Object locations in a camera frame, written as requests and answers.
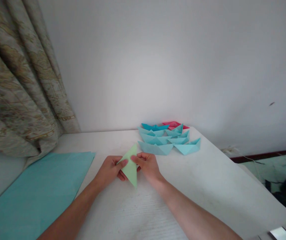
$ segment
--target wire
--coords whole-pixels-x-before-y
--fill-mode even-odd
[[[239,152],[239,154],[241,154],[241,156],[245,157],[245,156],[240,152],[240,150],[238,150],[237,148],[235,148],[235,149]],[[257,163],[257,162],[255,162],[252,158],[248,158],[248,157],[245,157],[245,158],[250,159],[250,160],[252,160],[252,161],[254,162],[254,167],[255,167],[256,173],[257,173],[257,175],[258,175],[259,178],[260,178],[260,182],[262,183],[261,175],[260,175],[260,173],[259,173],[259,170],[258,170],[257,167],[256,167],[256,163]]]

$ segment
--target floor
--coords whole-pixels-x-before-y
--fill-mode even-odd
[[[271,182],[271,192],[278,192],[281,184],[286,180],[286,155],[261,160],[240,163],[263,184],[265,180]]]

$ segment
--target blue paper boat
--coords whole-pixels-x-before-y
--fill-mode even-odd
[[[155,137],[150,136],[144,133],[139,133],[142,137],[143,141],[149,144],[156,144],[156,145],[164,145],[167,144],[167,140],[172,138],[171,136],[165,136],[165,137]]]
[[[155,155],[168,155],[173,148],[173,144],[165,144],[165,145],[152,145],[144,142],[138,141],[140,148],[143,152],[152,153]]]
[[[147,134],[147,135],[150,135],[150,136],[161,137],[165,133],[165,130],[152,131],[152,130],[146,130],[146,129],[141,128],[141,127],[137,127],[137,129],[139,130],[140,133]]]
[[[184,155],[197,152],[201,147],[201,139],[189,142],[187,144],[174,144],[174,146]]]
[[[168,141],[173,144],[184,144],[189,141],[189,138],[172,138],[168,139]]]
[[[181,135],[178,135],[177,138],[185,138],[187,137],[190,140],[190,131],[186,131],[185,133],[182,133]]]
[[[177,132],[177,133],[182,134],[182,132],[183,132],[183,124],[181,124],[181,125],[179,125],[178,127],[174,128],[174,129],[172,130],[172,132]]]
[[[180,133],[178,133],[178,132],[173,132],[173,131],[171,131],[171,130],[165,130],[165,132],[167,133],[167,135],[168,136],[171,136],[171,137],[177,137],[177,136],[179,136],[179,135],[181,135]]]
[[[142,126],[146,130],[159,131],[159,130],[167,129],[170,125],[164,125],[164,126],[154,125],[154,126],[150,126],[148,124],[142,123]]]

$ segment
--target hand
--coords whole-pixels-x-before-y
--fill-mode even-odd
[[[126,166],[126,164],[128,163],[128,160],[124,159],[118,165],[116,165],[121,159],[122,159],[122,156],[108,156],[104,160],[102,166],[100,167],[96,176],[93,179],[93,181],[99,186],[100,191],[102,191],[112,181],[114,181],[116,176],[120,180],[122,180],[122,178],[124,179],[124,177],[120,174],[121,172],[120,170]]]
[[[138,153],[137,156],[131,156],[131,160],[139,165],[137,171],[142,169],[142,172],[148,182],[153,186],[158,180],[164,179],[160,173],[159,166],[154,154]]]

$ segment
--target table surface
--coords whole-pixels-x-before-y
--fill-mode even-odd
[[[167,156],[157,155],[164,177],[243,239],[286,224],[286,208],[191,128],[190,140],[199,137],[201,149],[196,153],[184,156],[173,148]],[[65,134],[53,152],[96,152],[79,194],[108,155],[124,155],[137,141],[141,141],[138,130]],[[186,236],[161,197],[139,173],[137,190],[129,182],[116,179],[99,194],[78,239],[186,239]]]

